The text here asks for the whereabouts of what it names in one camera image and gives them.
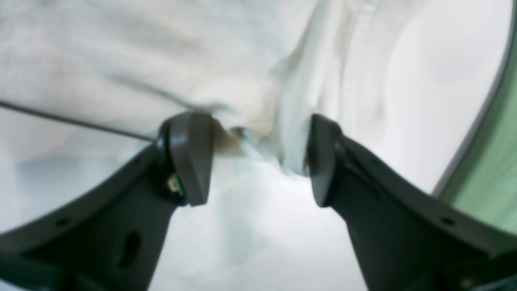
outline green surface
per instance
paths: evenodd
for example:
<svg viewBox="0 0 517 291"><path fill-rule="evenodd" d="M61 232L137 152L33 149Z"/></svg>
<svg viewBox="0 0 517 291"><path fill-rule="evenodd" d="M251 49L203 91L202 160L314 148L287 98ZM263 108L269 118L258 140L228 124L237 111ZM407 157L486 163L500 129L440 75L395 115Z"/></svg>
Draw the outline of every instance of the green surface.
<svg viewBox="0 0 517 291"><path fill-rule="evenodd" d="M494 100L441 200L517 233L517 43Z"/></svg>

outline black plastic bracket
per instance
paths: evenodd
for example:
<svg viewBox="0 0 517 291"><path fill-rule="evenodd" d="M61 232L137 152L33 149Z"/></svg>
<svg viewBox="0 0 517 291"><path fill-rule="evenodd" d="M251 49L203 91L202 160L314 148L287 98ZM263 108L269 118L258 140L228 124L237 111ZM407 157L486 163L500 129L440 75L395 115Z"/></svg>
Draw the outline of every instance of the black plastic bracket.
<svg viewBox="0 0 517 291"><path fill-rule="evenodd" d="M422 193L320 115L308 158L314 197L346 221L371 291L515 291L517 237Z"/></svg>
<svg viewBox="0 0 517 291"><path fill-rule="evenodd" d="M179 114L89 193L0 236L0 278L30 290L146 290L178 205L207 202L214 129Z"/></svg>

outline screw hole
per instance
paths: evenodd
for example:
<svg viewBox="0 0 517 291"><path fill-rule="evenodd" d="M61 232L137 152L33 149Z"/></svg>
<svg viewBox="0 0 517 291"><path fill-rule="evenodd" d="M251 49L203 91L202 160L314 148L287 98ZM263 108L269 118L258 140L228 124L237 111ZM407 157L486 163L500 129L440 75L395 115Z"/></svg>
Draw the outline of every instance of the screw hole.
<svg viewBox="0 0 517 291"><path fill-rule="evenodd" d="M140 235L136 232L127 234L115 255L115 266L117 268L129 266L136 259L139 249Z"/></svg>
<svg viewBox="0 0 517 291"><path fill-rule="evenodd" d="M447 224L448 226L454 226L456 224L456 222L454 222L454 220L447 218L447 217L442 217L442 222Z"/></svg>
<svg viewBox="0 0 517 291"><path fill-rule="evenodd" d="M65 217L65 218L62 218L62 219L56 221L55 225L57 227L63 227L69 223L70 223L70 218Z"/></svg>

